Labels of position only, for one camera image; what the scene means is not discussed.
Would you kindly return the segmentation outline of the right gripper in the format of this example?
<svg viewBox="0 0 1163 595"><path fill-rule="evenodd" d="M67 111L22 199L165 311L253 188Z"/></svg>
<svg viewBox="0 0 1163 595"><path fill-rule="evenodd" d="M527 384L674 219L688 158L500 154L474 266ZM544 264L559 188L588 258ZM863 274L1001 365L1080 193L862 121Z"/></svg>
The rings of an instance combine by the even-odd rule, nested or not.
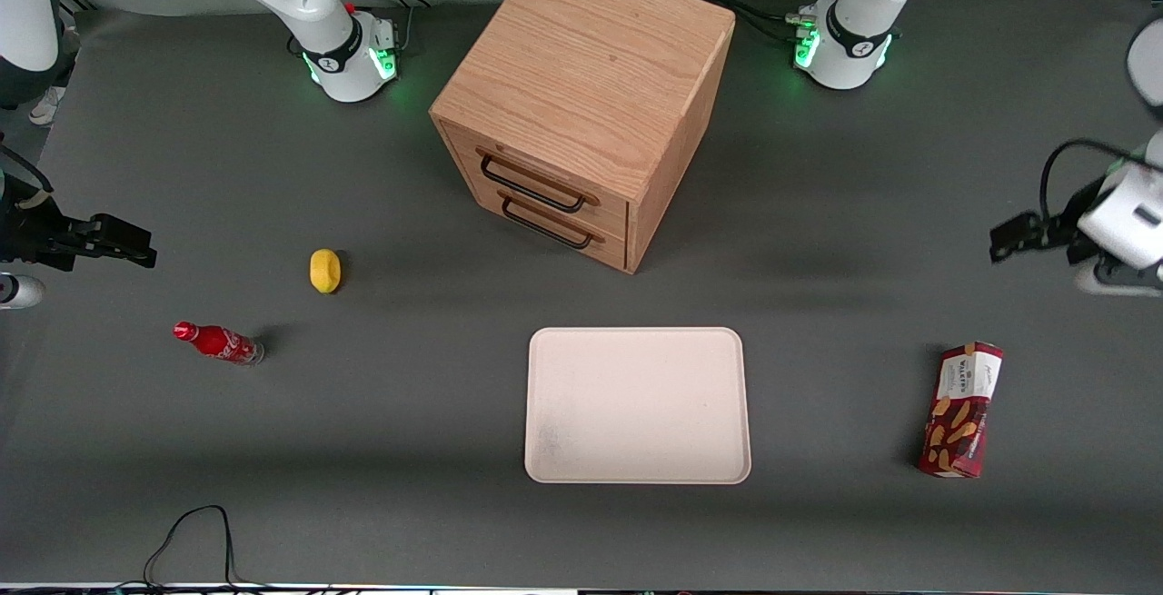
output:
<svg viewBox="0 0 1163 595"><path fill-rule="evenodd" d="M76 223L76 234L86 243L55 244L56 235L69 231L69 220L53 198L30 209L5 201L1 227L1 263L34 263L71 272L79 257L110 257L143 268L154 268L157 260L150 232L108 213Z"/></svg>

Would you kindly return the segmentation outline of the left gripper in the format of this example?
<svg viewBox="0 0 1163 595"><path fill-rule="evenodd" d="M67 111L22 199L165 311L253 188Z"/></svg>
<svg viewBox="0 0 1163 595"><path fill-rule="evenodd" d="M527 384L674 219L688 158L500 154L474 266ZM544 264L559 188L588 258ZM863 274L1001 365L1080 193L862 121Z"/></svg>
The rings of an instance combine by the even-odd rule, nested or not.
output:
<svg viewBox="0 0 1163 595"><path fill-rule="evenodd" d="M1087 212L1025 212L1015 220L1018 225L997 225L989 232L992 263L1069 248L1080 230L1100 250L1146 271L1162 259L1162 173L1154 164L1122 162L1100 178Z"/></svg>

